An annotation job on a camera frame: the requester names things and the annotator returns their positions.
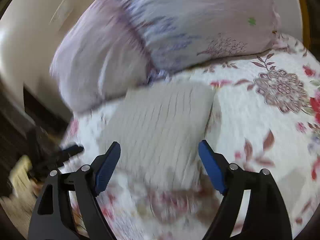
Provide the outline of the grey knit garment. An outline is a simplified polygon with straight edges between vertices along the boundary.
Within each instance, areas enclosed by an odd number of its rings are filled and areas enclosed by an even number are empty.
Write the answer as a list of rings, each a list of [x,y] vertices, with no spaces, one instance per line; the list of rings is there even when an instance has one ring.
[[[117,168],[164,190],[191,190],[200,179],[198,143],[203,139],[215,92],[201,82],[164,82],[131,90],[97,140],[105,153],[116,141]]]

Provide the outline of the lilac floral pillow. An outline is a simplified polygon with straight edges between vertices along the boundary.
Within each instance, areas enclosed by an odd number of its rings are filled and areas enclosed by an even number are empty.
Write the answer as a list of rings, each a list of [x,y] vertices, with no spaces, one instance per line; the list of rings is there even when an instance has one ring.
[[[158,69],[175,72],[270,49],[280,17],[273,0],[118,0]]]

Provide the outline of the white wall switch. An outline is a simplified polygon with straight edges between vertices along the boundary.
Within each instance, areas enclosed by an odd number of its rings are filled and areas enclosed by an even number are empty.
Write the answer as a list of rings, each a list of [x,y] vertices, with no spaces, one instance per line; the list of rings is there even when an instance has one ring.
[[[73,5],[70,0],[62,0],[60,5],[57,7],[52,18],[50,19],[50,25],[56,25],[61,27],[65,20],[69,17],[73,11]]]

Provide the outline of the white floral bedspread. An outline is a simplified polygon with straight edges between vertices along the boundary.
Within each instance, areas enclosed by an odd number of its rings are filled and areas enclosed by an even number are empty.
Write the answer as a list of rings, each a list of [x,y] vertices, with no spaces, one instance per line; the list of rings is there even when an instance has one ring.
[[[158,83],[201,82],[215,92],[202,140],[246,171],[271,171],[296,237],[319,206],[319,62],[295,38],[280,39],[280,49],[216,60]],[[64,144],[76,142],[85,150],[62,172],[76,171],[101,154],[97,140],[124,99],[73,119]],[[198,166],[199,184],[191,190],[156,189],[117,168],[98,197],[116,237],[201,239],[222,196],[200,159]]]

